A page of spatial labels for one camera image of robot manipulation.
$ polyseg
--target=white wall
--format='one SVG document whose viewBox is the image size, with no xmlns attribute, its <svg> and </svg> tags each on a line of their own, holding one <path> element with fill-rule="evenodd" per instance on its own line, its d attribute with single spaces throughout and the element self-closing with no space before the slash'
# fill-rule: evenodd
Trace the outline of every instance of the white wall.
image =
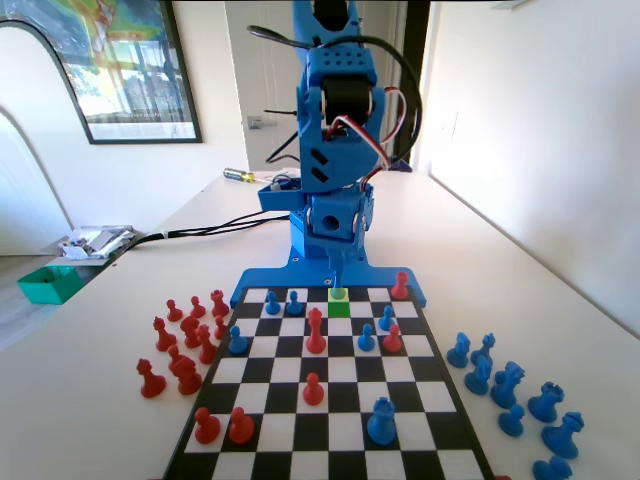
<svg viewBox="0 0 640 480">
<path fill-rule="evenodd" d="M 74 226 L 152 230 L 224 167 L 247 168 L 224 3 L 174 10 L 204 144 L 89 145 L 45 49 L 0 29 L 0 106 L 25 131 Z"/>
<path fill-rule="evenodd" d="M 440 6 L 421 163 L 640 334 L 640 2 Z"/>
</svg>

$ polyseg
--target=framed poster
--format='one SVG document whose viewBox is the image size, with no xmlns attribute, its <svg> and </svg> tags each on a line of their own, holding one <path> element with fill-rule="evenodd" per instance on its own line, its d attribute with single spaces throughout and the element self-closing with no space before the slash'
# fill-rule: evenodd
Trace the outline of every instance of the framed poster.
<svg viewBox="0 0 640 480">
<path fill-rule="evenodd" d="M 49 51 L 89 143 L 202 142 L 171 2 L 0 0 L 0 27 Z"/>
</svg>

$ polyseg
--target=white door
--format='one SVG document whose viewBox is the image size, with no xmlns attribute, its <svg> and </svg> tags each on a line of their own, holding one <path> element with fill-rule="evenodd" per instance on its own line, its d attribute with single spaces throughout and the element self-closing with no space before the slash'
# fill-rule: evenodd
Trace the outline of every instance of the white door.
<svg viewBox="0 0 640 480">
<path fill-rule="evenodd" d="M 0 111 L 0 255 L 58 253 L 70 232 L 40 165 Z"/>
<path fill-rule="evenodd" d="M 398 45 L 396 22 L 403 13 L 401 3 L 403 2 L 356 2 L 358 15 L 363 19 L 363 34 Z M 264 113 L 263 110 L 296 109 L 296 87 L 300 83 L 302 66 L 295 49 L 247 32 L 247 25 L 253 24 L 294 38 L 292 2 L 232 1 L 225 2 L 225 6 L 249 168 L 279 170 L 283 167 L 296 167 L 299 164 L 292 159 L 285 159 L 271 166 L 265 163 L 265 159 L 297 131 L 296 117 Z M 371 47 L 371 51 L 378 72 L 378 86 L 391 85 L 395 74 L 393 59 L 377 47 Z M 257 122 L 251 122 L 250 117 L 262 119 L 262 122 L 258 122 L 261 124 L 260 128 L 253 128 Z M 392 118 L 385 119 L 383 125 L 393 125 L 395 115 L 387 117 Z M 298 139 L 282 153 L 298 156 Z"/>
</svg>

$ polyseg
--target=white square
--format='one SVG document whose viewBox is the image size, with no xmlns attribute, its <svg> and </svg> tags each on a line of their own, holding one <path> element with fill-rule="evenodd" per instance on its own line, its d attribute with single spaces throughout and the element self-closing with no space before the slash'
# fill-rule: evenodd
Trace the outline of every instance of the white square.
<svg viewBox="0 0 640 480">
<path fill-rule="evenodd" d="M 329 478 L 329 452 L 293 452 L 290 480 Z"/>
<path fill-rule="evenodd" d="M 268 413 L 262 417 L 259 452 L 290 452 L 293 450 L 295 413 Z"/>
<path fill-rule="evenodd" d="M 402 341 L 410 357 L 433 357 L 426 335 L 403 335 Z"/>
<path fill-rule="evenodd" d="M 224 441 L 224 437 L 226 436 L 227 427 L 229 426 L 229 419 L 231 415 L 216 415 L 218 420 L 220 420 L 220 433 L 218 434 L 218 438 L 216 438 L 213 442 L 202 444 L 196 440 L 196 428 L 198 424 L 195 423 L 193 425 L 193 430 L 191 430 L 191 436 L 189 437 L 189 441 L 187 442 L 187 446 L 184 447 L 185 453 L 211 453 L 211 452 L 219 452 L 222 448 L 222 442 Z"/>
<path fill-rule="evenodd" d="M 271 383 L 298 383 L 301 363 L 300 357 L 276 358 L 271 370 Z"/>
<path fill-rule="evenodd" d="M 359 382 L 358 397 L 360 398 L 360 411 L 363 413 L 373 412 L 376 400 L 380 397 L 390 397 L 389 388 L 386 382 Z"/>
<path fill-rule="evenodd" d="M 447 480 L 482 480 L 484 477 L 472 450 L 438 450 Z"/>
<path fill-rule="evenodd" d="M 376 480 L 402 480 L 404 463 L 400 451 L 372 450 L 364 453 L 367 460 L 367 477 Z"/>
<path fill-rule="evenodd" d="M 444 382 L 416 382 L 424 411 L 455 412 L 456 407 L 451 400 L 449 389 Z"/>
<path fill-rule="evenodd" d="M 268 383 L 241 383 L 234 407 L 242 407 L 244 413 L 264 413 L 268 391 Z"/>
<path fill-rule="evenodd" d="M 246 366 L 246 358 L 221 358 L 211 383 L 240 383 Z"/>
<path fill-rule="evenodd" d="M 386 288 L 370 288 L 369 301 L 371 302 L 390 302 L 389 290 Z"/>
<path fill-rule="evenodd" d="M 396 429 L 401 450 L 435 450 L 429 422 L 424 413 L 396 413 Z"/>
<path fill-rule="evenodd" d="M 329 414 L 329 451 L 364 450 L 359 413 Z"/>
<path fill-rule="evenodd" d="M 349 313 L 351 318 L 372 318 L 370 302 L 349 302 Z"/>
<path fill-rule="evenodd" d="M 393 313 L 398 318 L 417 318 L 418 312 L 413 302 L 392 302 Z"/>
<path fill-rule="evenodd" d="M 407 357 L 382 357 L 387 382 L 414 382 L 413 370 Z"/>
<path fill-rule="evenodd" d="M 353 335 L 350 318 L 329 318 L 328 321 L 329 336 L 347 336 Z"/>
<path fill-rule="evenodd" d="M 327 384 L 320 382 L 319 385 L 324 389 L 324 397 L 318 405 L 309 405 L 304 401 L 304 389 L 307 382 L 298 385 L 298 404 L 296 405 L 297 413 L 329 413 L 329 399 L 327 398 Z"/>
<path fill-rule="evenodd" d="M 251 478 L 255 453 L 223 452 L 218 455 L 213 480 L 243 480 Z"/>
<path fill-rule="evenodd" d="M 274 358 L 278 347 L 278 337 L 254 337 L 249 358 Z"/>
</svg>

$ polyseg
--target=white table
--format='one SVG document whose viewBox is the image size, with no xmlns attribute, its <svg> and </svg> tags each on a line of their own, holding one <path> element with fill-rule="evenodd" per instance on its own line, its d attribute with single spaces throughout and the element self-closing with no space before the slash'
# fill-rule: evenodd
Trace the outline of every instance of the white table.
<svg viewBox="0 0 640 480">
<path fill-rule="evenodd" d="M 521 403 L 550 380 L 566 392 L 559 414 L 582 412 L 575 478 L 637 480 L 640 342 L 427 177 L 386 173 L 373 184 L 370 262 L 413 269 L 440 349 L 458 331 L 472 348 L 494 332 L 495 367 L 514 360 L 526 370 Z M 161 228 L 258 211 L 258 188 L 218 179 Z M 288 253 L 288 223 L 277 222 L 147 243 L 119 259 L 41 330 L 0 353 L 0 478 L 160 478 L 195 397 L 177 392 L 166 354 L 156 351 L 154 316 L 165 315 L 169 298 L 185 310 L 192 295 L 209 306 L 214 288 L 228 299 L 244 269 L 284 265 Z M 141 357 L 170 383 L 151 401 L 139 394 Z M 531 478 L 533 461 L 551 456 L 542 424 L 527 414 L 524 436 L 507 437 L 496 423 L 502 410 L 464 387 L 469 369 L 450 371 L 494 472 Z"/>
</svg>

